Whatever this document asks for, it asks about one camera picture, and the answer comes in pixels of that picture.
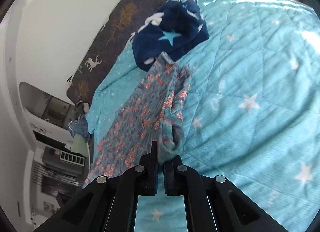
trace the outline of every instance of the light blue blanket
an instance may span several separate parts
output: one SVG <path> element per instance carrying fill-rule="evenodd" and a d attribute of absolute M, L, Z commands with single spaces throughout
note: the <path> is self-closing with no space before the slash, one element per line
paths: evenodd
<path fill-rule="evenodd" d="M 199 0 L 210 38 L 179 60 L 194 68 L 183 109 L 184 164 L 222 174 L 290 232 L 320 208 L 320 21 L 292 0 Z M 98 87 L 95 144 L 145 75 L 129 44 Z M 181 197 L 140 197 L 136 232 L 187 231 Z"/>

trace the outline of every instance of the metal bolt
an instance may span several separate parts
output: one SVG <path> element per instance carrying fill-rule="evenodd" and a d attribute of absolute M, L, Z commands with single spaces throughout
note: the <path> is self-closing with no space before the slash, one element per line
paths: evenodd
<path fill-rule="evenodd" d="M 178 169 L 178 171 L 186 171 L 187 167 L 184 165 L 179 165 L 177 169 Z"/>
<path fill-rule="evenodd" d="M 134 169 L 135 169 L 135 171 L 141 172 L 141 171 L 144 171 L 144 166 L 137 165 Z"/>
<path fill-rule="evenodd" d="M 218 175 L 216 177 L 216 181 L 220 182 L 220 183 L 224 183 L 226 181 L 226 177 L 222 176 L 222 175 Z"/>
<path fill-rule="evenodd" d="M 107 178 L 104 176 L 100 176 L 97 178 L 98 183 L 105 183 L 107 181 Z"/>

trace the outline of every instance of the gray wall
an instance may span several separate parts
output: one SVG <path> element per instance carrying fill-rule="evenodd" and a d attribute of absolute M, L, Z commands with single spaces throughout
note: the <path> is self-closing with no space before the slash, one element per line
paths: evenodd
<path fill-rule="evenodd" d="M 23 205 L 23 179 L 28 149 L 16 130 L 0 91 L 0 205 L 18 232 L 30 231 Z M 17 202 L 20 204 L 18 214 Z"/>

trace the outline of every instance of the floral fabric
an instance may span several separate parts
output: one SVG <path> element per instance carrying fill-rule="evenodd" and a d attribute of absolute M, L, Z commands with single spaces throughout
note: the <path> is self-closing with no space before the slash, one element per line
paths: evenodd
<path fill-rule="evenodd" d="M 158 161 L 173 158 L 183 143 L 182 109 L 190 89 L 188 65 L 181 70 L 161 53 L 148 75 L 116 113 L 115 120 L 98 145 L 98 157 L 85 181 L 99 175 L 121 175 L 139 163 L 140 157 L 158 141 Z"/>

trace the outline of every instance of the folded floral cloth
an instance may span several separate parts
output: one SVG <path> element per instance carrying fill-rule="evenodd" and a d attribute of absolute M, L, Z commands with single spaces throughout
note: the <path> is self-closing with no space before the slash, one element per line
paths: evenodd
<path fill-rule="evenodd" d="M 148 71 L 165 51 L 177 61 L 199 43 L 209 39 L 198 0 L 168 0 L 148 17 L 135 34 L 132 50 L 137 66 Z"/>
<path fill-rule="evenodd" d="M 98 156 L 85 185 L 99 175 L 121 175 L 139 164 L 140 157 L 158 141 L 158 162 L 173 158 L 184 141 L 182 109 L 190 89 L 188 65 L 161 53 L 131 97 L 116 113 L 105 138 L 98 145 Z"/>

